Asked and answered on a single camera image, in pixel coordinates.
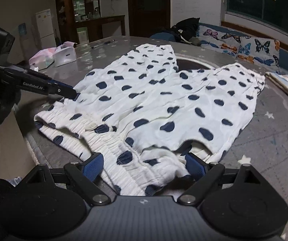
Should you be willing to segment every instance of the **refrigerator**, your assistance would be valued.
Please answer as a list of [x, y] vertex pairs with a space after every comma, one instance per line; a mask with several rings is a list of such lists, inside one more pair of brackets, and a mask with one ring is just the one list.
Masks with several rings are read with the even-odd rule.
[[39, 34], [39, 45], [41, 46], [41, 49], [56, 47], [50, 9], [36, 13], [35, 19]]

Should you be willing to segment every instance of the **gray table surface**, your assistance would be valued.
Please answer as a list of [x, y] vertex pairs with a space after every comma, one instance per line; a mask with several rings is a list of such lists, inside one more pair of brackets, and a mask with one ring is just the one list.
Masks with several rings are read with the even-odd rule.
[[[93, 45], [111, 39], [115, 39], [115, 42], [95, 49], [91, 48]], [[104, 68], [115, 59], [144, 43], [171, 44], [177, 55], [186, 55], [217, 66], [238, 61], [246, 68], [253, 69], [260, 74], [267, 71], [264, 67], [258, 67], [239, 59], [236, 60], [231, 56], [192, 45], [150, 38], [117, 36], [77, 47], [78, 58], [75, 62], [57, 68], [51, 65], [40, 72], [74, 86], [90, 70]], [[53, 144], [34, 127], [33, 116], [48, 108], [42, 107], [42, 105], [58, 99], [60, 97], [54, 95], [46, 97], [22, 92], [22, 99], [16, 112], [19, 128], [31, 143], [39, 162], [48, 164], [53, 168], [63, 167], [68, 162], [79, 160], [66, 150]], [[274, 119], [266, 116], [267, 112], [272, 113]], [[288, 96], [268, 79], [266, 79], [264, 90], [257, 98], [254, 118], [234, 141], [221, 163], [229, 168], [238, 168], [240, 166], [238, 160], [243, 155], [251, 158], [252, 165], [288, 203]], [[288, 240], [288, 224], [285, 233]]]

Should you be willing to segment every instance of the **white button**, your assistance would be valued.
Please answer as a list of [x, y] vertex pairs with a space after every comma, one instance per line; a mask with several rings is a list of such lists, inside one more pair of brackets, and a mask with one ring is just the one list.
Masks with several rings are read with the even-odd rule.
[[96, 129], [98, 126], [96, 123], [91, 123], [88, 126], [85, 127], [85, 131], [93, 131], [94, 129]]

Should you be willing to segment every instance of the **orange butterfly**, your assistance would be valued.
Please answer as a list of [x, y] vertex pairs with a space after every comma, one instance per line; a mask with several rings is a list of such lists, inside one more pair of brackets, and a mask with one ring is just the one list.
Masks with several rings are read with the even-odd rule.
[[275, 49], [278, 51], [280, 49], [280, 41], [274, 40]]
[[247, 57], [245, 57], [245, 56], [243, 56], [243, 55], [238, 55], [237, 57], [238, 57], [239, 59], [244, 60], [244, 61], [247, 61], [247, 62], [249, 62], [249, 63], [254, 63], [252, 56], [247, 56]]
[[235, 46], [230, 46], [230, 45], [227, 45], [227, 44], [225, 44], [225, 43], [223, 43], [222, 45], [221, 45], [221, 49], [226, 49], [226, 50], [230, 50], [230, 51], [232, 51], [232, 52], [234, 52], [234, 53], [237, 53], [237, 48], [235, 47]]

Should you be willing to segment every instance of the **wooden table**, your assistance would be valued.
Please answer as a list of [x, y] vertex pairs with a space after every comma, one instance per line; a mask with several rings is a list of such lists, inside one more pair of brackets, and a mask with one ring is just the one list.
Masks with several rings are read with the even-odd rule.
[[75, 23], [75, 28], [87, 27], [89, 42], [97, 41], [103, 39], [103, 29], [102, 25], [110, 22], [119, 22], [122, 31], [122, 35], [125, 33], [125, 15], [110, 16], [110, 17], [100, 17], [97, 19], [91, 19]]

